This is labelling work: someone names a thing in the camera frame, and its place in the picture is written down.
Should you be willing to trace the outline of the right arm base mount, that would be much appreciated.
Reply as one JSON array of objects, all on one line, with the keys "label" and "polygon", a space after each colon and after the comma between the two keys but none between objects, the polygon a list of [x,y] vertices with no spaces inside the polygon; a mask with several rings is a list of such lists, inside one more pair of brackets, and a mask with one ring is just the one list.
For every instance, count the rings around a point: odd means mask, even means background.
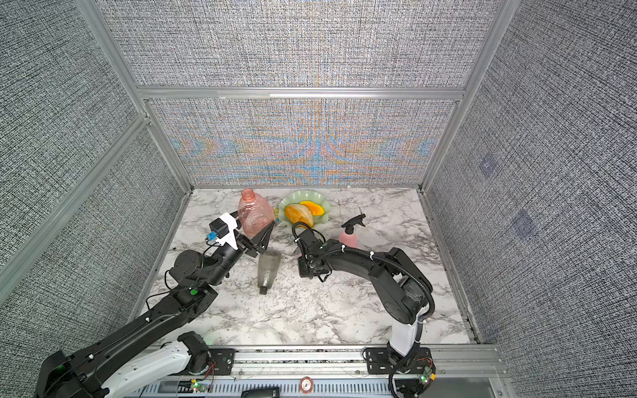
[{"label": "right arm base mount", "polygon": [[363,360],[370,375],[412,375],[417,376],[423,385],[436,379],[436,364],[431,350],[420,344],[410,349],[405,356],[389,344],[383,348],[364,348]]}]

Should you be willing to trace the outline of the translucent pink spray bottle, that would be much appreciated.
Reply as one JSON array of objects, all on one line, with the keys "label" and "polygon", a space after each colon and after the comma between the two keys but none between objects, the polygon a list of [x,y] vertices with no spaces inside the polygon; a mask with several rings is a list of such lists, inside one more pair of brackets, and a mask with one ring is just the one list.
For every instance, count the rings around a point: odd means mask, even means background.
[{"label": "translucent pink spray bottle", "polygon": [[242,225],[242,233],[248,238],[254,238],[275,220],[270,203],[250,188],[242,191],[238,217]]}]

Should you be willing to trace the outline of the green scalloped plate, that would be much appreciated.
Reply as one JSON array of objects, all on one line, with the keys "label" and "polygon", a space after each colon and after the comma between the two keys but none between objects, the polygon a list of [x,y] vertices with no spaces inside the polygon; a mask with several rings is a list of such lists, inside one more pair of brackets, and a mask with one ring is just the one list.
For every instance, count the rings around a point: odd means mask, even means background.
[{"label": "green scalloped plate", "polygon": [[278,207],[278,219],[292,225],[306,222],[311,227],[329,220],[331,205],[325,195],[310,190],[295,191],[286,196]]}]

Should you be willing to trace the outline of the aluminium front rail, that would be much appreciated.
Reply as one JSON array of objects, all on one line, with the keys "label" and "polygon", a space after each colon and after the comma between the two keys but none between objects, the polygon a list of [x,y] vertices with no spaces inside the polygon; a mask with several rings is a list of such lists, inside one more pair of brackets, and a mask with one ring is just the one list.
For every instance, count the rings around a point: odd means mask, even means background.
[{"label": "aluminium front rail", "polygon": [[[397,381],[400,376],[420,380],[417,376],[391,373],[370,375],[363,360],[364,348],[386,346],[209,346],[237,351],[230,376],[237,380],[269,378],[384,378]],[[489,380],[494,394],[515,397],[513,382],[492,345],[456,344],[430,346],[436,364],[436,378],[482,378]],[[155,351],[146,350],[129,360],[109,376],[102,386],[112,397],[147,386],[164,376],[179,374],[190,356],[178,341]]]}]

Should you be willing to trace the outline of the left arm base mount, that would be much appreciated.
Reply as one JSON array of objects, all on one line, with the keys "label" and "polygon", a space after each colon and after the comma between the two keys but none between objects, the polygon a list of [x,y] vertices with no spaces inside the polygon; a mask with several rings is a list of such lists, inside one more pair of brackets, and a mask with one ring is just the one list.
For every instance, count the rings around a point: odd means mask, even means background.
[{"label": "left arm base mount", "polygon": [[188,332],[177,337],[187,348],[190,359],[179,376],[230,376],[237,351],[233,348],[210,348],[203,338]]}]

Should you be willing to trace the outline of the orange bread roll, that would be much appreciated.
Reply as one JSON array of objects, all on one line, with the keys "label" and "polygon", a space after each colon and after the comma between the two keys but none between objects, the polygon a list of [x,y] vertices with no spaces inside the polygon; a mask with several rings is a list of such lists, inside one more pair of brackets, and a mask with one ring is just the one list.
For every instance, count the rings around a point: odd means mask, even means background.
[{"label": "orange bread roll", "polygon": [[302,222],[309,227],[313,227],[315,224],[314,216],[311,214],[310,210],[300,204],[293,203],[286,206],[284,214],[291,224]]}]

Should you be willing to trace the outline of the black spray nozzle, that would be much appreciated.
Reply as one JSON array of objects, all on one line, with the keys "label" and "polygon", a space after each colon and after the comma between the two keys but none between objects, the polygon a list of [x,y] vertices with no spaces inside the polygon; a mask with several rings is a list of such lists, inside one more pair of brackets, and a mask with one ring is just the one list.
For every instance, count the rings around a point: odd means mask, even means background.
[{"label": "black spray nozzle", "polygon": [[346,235],[353,235],[356,226],[365,227],[364,219],[366,218],[365,214],[359,214],[356,217],[352,217],[347,220],[341,227],[343,228],[343,232]]}]

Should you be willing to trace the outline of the opaque pink spray bottle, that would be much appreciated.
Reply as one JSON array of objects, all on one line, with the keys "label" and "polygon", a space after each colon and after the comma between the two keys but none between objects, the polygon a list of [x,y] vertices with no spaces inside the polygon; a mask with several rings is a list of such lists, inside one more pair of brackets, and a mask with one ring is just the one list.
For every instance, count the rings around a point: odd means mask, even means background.
[{"label": "opaque pink spray bottle", "polygon": [[339,235],[338,240],[343,245],[358,248],[358,238],[354,232],[348,232],[347,230],[344,230]]}]

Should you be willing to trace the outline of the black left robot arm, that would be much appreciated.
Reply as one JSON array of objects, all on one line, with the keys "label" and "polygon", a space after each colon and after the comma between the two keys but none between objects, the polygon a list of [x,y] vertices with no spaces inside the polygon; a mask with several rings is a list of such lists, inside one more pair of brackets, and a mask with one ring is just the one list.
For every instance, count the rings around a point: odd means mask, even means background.
[{"label": "black left robot arm", "polygon": [[203,315],[218,296],[220,285],[243,255],[265,253],[274,221],[253,238],[242,234],[236,212],[225,213],[211,224],[216,238],[211,256],[185,250],[169,270],[176,286],[161,300],[123,328],[87,348],[66,355],[61,351],[44,360],[36,397],[124,397],[163,377],[187,372],[208,374],[214,358],[195,332],[178,336],[152,353],[146,349],[159,339]]}]

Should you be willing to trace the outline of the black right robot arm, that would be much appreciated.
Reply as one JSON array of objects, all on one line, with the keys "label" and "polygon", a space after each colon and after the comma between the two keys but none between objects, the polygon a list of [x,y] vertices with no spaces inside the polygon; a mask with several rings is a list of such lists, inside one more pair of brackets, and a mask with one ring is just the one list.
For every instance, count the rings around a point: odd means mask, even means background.
[{"label": "black right robot arm", "polygon": [[342,272],[370,282],[393,319],[389,348],[399,358],[418,350],[424,322],[436,311],[436,302],[431,282],[403,250],[354,248],[339,240],[326,240],[304,222],[296,222],[291,230],[300,249],[302,278],[324,283],[333,273]]}]

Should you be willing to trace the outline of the yellow mango slice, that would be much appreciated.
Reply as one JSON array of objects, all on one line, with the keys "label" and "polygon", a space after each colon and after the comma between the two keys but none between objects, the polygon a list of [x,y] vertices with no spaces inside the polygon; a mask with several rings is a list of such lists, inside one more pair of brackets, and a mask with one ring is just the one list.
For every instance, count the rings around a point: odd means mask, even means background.
[{"label": "yellow mango slice", "polygon": [[322,206],[312,201],[303,201],[300,202],[300,205],[307,207],[314,217],[321,217],[326,212]]}]

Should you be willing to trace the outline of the clear grey spray bottle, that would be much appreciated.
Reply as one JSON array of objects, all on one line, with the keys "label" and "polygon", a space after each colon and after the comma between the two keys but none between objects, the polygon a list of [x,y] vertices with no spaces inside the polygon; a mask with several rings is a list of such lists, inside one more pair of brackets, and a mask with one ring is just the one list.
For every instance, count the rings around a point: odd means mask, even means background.
[{"label": "clear grey spray bottle", "polygon": [[281,264],[281,253],[267,250],[259,257],[257,270],[257,286],[261,295],[267,295],[272,288]]}]

